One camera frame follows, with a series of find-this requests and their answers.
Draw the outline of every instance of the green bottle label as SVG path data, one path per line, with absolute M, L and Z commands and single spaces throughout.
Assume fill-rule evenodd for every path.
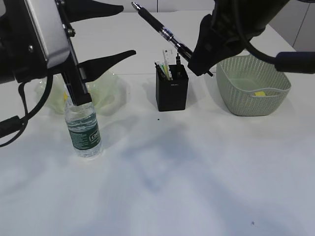
M 88 131 L 77 133 L 69 130 L 69 132 L 73 146 L 79 150 L 92 149 L 100 142 L 98 124 Z

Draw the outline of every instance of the plastic basket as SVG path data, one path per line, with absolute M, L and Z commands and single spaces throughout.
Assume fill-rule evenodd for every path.
M 220 62 L 217 65 L 217 82 L 229 111 L 247 117 L 273 113 L 291 89 L 284 73 L 252 55 Z

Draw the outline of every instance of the pen holder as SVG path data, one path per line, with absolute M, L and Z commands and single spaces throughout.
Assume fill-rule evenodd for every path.
M 160 112 L 182 111 L 186 108 L 188 75 L 181 65 L 181 78 L 177 78 L 177 65 L 170 65 L 173 80 L 164 80 L 157 71 L 157 107 Z

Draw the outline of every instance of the plastic bottle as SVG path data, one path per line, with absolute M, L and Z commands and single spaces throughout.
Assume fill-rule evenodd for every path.
M 90 102 L 81 106 L 74 106 L 70 96 L 67 97 L 64 118 L 74 150 L 78 156 L 94 157 L 102 150 L 94 105 Z

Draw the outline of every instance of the white table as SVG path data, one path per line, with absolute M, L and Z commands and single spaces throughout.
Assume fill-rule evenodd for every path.
M 155 15 L 193 48 L 205 14 Z M 62 116 L 36 116 L 0 149 L 1 236 L 314 235 L 315 76 L 288 74 L 281 107 L 245 118 L 227 111 L 214 78 L 190 74 L 187 109 L 159 113 L 153 61 L 167 42 L 133 13 L 74 26 L 80 61 L 138 52 L 112 68 L 126 102 L 98 116 L 106 152 L 92 162 L 73 154 Z M 270 27 L 254 45 L 293 50 Z M 0 120 L 23 115 L 16 83 L 0 86 L 0 101 Z

